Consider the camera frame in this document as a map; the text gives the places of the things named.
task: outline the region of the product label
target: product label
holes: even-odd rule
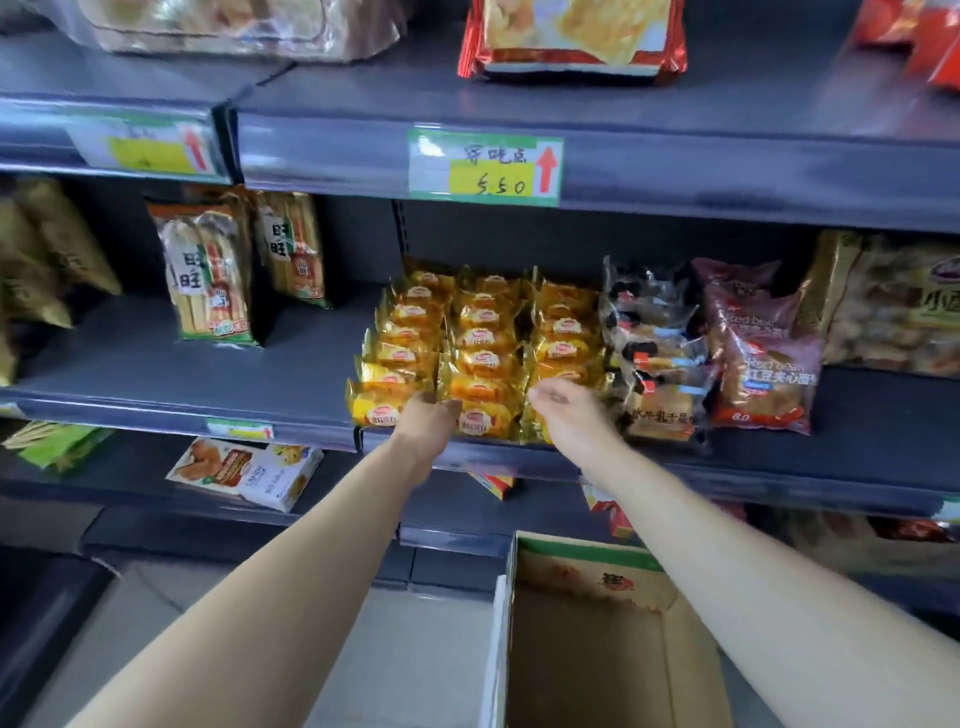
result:
[[[269,207],[260,209],[260,224],[263,226],[263,238],[267,243],[270,257],[289,262],[294,239],[289,220],[276,217]]]
[[[367,415],[367,422],[376,427],[393,427],[399,417],[400,413],[396,411],[396,407],[380,404]]]
[[[202,296],[206,293],[204,279],[204,254],[196,245],[181,242],[168,248],[170,268],[177,290],[185,296]]]
[[[460,431],[465,435],[483,435],[492,425],[490,415],[482,409],[467,409],[460,415]]]
[[[473,363],[478,367],[490,367],[494,369],[500,366],[500,357],[493,352],[477,352],[473,357]]]
[[[562,139],[417,128],[407,141],[413,198],[493,205],[560,202]]]
[[[207,431],[216,437],[231,440],[273,440],[274,426],[241,420],[207,420]]]

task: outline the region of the red arrow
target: red arrow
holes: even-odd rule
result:
[[[540,168],[540,194],[545,195],[550,191],[550,178],[553,177],[553,170],[560,166],[557,158],[553,156],[553,147],[547,147],[543,154],[537,160],[536,165]]]
[[[197,166],[205,172],[206,162],[204,162],[204,151],[201,149],[200,139],[197,138],[197,135],[193,133],[192,129],[188,129],[184,136],[186,138],[186,146],[193,152],[193,158],[197,161]]]

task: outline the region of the price tag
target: price tag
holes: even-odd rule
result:
[[[491,205],[560,203],[562,139],[414,129],[407,141],[412,198]]]
[[[214,437],[226,437],[230,440],[274,439],[274,426],[264,423],[247,423],[240,420],[207,420],[206,429]]]
[[[196,121],[149,114],[74,113],[64,128],[91,167],[219,180],[207,129]]]

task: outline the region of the clear plastic package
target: clear plastic package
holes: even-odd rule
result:
[[[257,346],[251,331],[252,250],[246,208],[148,205],[166,256],[184,339]]]
[[[52,177],[17,180],[17,198],[70,280],[117,296],[123,292],[80,211]]]
[[[120,53],[358,61],[406,35],[409,0],[39,0],[75,42]]]

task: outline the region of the cardboard box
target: cardboard box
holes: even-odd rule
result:
[[[258,447],[198,437],[167,480],[290,513],[323,459],[319,448]]]
[[[507,491],[516,485],[516,478],[510,477],[509,475],[487,475],[485,473],[467,474],[500,500],[503,500],[507,495]]]
[[[716,643],[649,551],[517,533],[505,591],[485,726],[732,727]]]

